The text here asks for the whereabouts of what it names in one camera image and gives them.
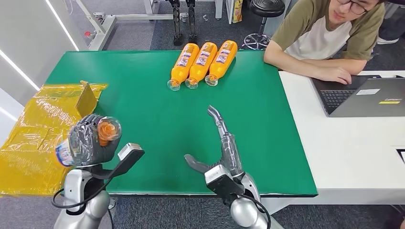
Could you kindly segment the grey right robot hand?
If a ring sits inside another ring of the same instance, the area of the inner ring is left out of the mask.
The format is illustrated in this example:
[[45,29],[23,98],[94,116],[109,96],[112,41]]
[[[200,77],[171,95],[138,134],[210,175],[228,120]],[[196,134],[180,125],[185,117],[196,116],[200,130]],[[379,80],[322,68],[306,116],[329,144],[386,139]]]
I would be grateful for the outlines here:
[[192,155],[185,154],[184,158],[187,164],[192,169],[202,174],[217,165],[222,165],[226,169],[228,169],[232,178],[241,180],[242,177],[245,175],[245,171],[242,167],[242,162],[233,134],[228,131],[223,117],[216,108],[210,105],[207,109],[207,113],[214,119],[215,125],[218,128],[218,133],[221,140],[221,158],[218,162],[207,165],[197,161]]

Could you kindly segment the person's right hand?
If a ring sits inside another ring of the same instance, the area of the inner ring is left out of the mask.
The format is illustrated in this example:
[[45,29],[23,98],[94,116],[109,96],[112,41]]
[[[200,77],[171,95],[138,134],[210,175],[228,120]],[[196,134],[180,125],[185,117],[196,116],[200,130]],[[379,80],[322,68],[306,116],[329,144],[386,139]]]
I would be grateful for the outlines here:
[[340,67],[320,67],[315,73],[314,78],[321,81],[337,82],[345,85],[352,83],[351,74]]

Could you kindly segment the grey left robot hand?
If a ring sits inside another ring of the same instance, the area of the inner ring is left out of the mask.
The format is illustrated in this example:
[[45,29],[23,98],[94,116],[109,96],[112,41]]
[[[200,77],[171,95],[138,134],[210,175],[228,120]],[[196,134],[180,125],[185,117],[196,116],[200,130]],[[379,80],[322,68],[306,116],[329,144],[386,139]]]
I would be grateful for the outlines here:
[[95,165],[113,159],[121,136],[101,146],[97,124],[102,118],[99,114],[89,114],[71,128],[68,139],[75,166]]

